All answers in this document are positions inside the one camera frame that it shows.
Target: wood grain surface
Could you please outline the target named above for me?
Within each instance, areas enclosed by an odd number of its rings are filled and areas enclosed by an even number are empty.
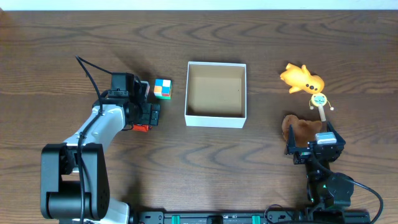
[[[55,223],[40,214],[40,152],[89,117],[95,91],[74,55],[152,85],[173,81],[159,126],[119,133],[106,153],[111,196],[181,210],[265,210],[308,203],[304,166],[284,155],[285,114],[319,119],[308,93],[279,79],[287,62],[325,81],[326,115],[347,145],[331,164],[377,190],[378,223],[398,223],[396,11],[2,12],[0,223]],[[186,127],[188,61],[248,65],[243,129]],[[90,70],[100,90],[110,76]],[[355,188],[351,208],[379,202]]]

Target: brown plush toy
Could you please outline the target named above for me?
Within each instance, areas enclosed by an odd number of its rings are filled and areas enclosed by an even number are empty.
[[[287,115],[282,122],[282,131],[284,139],[289,138],[289,126],[293,125],[294,138],[296,146],[307,147],[309,141],[315,140],[315,134],[319,133],[322,128],[321,121],[306,121],[298,119],[295,115]]]

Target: stuffed animal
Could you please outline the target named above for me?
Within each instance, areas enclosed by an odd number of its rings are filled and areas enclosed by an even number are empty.
[[[315,140],[315,134],[319,133],[322,128],[321,121],[306,121],[298,119],[295,115],[287,115],[282,122],[282,132],[284,139],[289,138],[289,126],[293,125],[294,138],[296,146],[307,147],[309,141]]]
[[[318,75],[311,75],[307,67],[301,68],[291,63],[286,65],[286,71],[280,74],[280,79],[290,85],[289,93],[295,93],[304,90],[307,93],[320,93],[325,87],[325,82]]]

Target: colorful cube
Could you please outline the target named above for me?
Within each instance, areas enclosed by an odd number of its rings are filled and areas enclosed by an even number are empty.
[[[154,93],[156,98],[169,100],[172,97],[172,82],[156,79]]]

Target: red object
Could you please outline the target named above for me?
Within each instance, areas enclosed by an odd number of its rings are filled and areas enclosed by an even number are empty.
[[[136,131],[148,132],[149,130],[152,129],[152,126],[151,125],[134,124],[132,129],[136,130]]]

